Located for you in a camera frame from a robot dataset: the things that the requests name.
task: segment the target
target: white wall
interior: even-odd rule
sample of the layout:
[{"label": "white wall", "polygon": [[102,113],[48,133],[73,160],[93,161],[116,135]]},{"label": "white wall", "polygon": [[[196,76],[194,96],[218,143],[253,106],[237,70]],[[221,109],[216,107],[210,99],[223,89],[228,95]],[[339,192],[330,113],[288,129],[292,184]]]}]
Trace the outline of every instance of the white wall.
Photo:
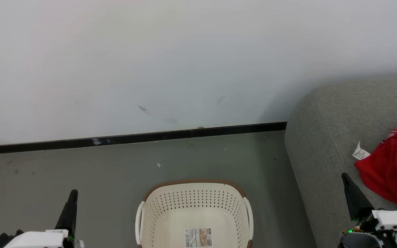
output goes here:
[{"label": "white wall", "polygon": [[380,75],[397,0],[0,1],[0,144],[286,121]]}]

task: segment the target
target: scuff mark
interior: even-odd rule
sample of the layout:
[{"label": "scuff mark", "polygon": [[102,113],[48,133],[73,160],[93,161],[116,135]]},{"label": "scuff mark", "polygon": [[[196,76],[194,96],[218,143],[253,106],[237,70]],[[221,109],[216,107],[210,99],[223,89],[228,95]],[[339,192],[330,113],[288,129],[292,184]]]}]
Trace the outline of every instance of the scuff mark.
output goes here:
[{"label": "scuff mark", "polygon": [[166,122],[168,122],[168,123],[170,123],[170,124],[174,124],[174,123],[177,123],[177,122],[178,122],[177,119],[174,119],[174,118],[172,118],[172,117],[167,118],[167,119],[164,119],[164,121],[166,121]]},{"label": "scuff mark", "polygon": [[142,106],[138,105],[138,107],[140,108],[140,110],[142,110],[143,112],[145,112],[146,114],[150,115],[147,110],[145,108],[143,108]]},{"label": "scuff mark", "polygon": [[97,145],[99,145],[99,144],[102,144],[102,142],[100,142],[99,139],[97,139],[97,138],[93,138],[92,140],[93,140],[93,144],[94,144],[95,146],[97,146]]},{"label": "scuff mark", "polygon": [[226,96],[220,97],[220,98],[217,100],[216,106],[218,106],[223,100],[225,100],[225,97],[226,97]]}]

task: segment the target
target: gray floor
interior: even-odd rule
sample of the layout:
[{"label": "gray floor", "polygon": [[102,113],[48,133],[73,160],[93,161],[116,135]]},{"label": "gray floor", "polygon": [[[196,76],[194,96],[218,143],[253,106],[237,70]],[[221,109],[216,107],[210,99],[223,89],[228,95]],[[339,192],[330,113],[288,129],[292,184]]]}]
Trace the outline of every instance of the gray floor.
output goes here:
[{"label": "gray floor", "polygon": [[52,229],[75,188],[77,239],[88,248],[135,247],[144,193],[188,178],[243,188],[254,212],[254,247],[315,247],[284,131],[0,154],[0,234]]}]

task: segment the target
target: brown basket rim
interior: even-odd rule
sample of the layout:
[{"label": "brown basket rim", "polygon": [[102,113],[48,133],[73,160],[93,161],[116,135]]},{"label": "brown basket rim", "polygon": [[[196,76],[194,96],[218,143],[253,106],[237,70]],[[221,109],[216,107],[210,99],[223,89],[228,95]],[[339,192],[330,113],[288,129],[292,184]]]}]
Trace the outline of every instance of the brown basket rim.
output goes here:
[{"label": "brown basket rim", "polygon": [[159,183],[157,185],[154,185],[153,187],[151,187],[145,194],[145,196],[143,196],[143,200],[144,202],[146,202],[146,200],[148,199],[148,197],[150,196],[150,194],[160,188],[160,187],[165,187],[165,186],[171,186],[171,185],[182,185],[182,184],[197,184],[197,183],[205,183],[205,184],[224,184],[224,185],[230,185],[232,187],[234,187],[236,190],[238,190],[238,192],[240,193],[241,197],[245,198],[246,194],[244,193],[243,189],[238,186],[238,184],[236,184],[235,182],[231,182],[229,180],[220,180],[220,179],[183,179],[183,180],[174,180],[174,181],[169,181],[169,182],[164,182],[164,183]]}]

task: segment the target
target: basket handle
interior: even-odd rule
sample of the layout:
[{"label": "basket handle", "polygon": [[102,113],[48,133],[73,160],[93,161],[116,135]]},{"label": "basket handle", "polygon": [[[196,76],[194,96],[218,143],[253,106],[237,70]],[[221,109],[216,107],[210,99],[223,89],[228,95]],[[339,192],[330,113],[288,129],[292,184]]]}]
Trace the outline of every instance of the basket handle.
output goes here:
[{"label": "basket handle", "polygon": [[243,200],[244,204],[246,205],[247,216],[249,218],[249,239],[252,240],[254,237],[254,214],[252,213],[252,207],[249,203],[249,200],[246,197],[244,197]]},{"label": "basket handle", "polygon": [[137,213],[136,213],[135,232],[136,232],[137,246],[140,245],[140,217],[142,217],[144,203],[145,203],[144,201],[142,201],[142,203],[140,203],[139,208],[137,209]]}]

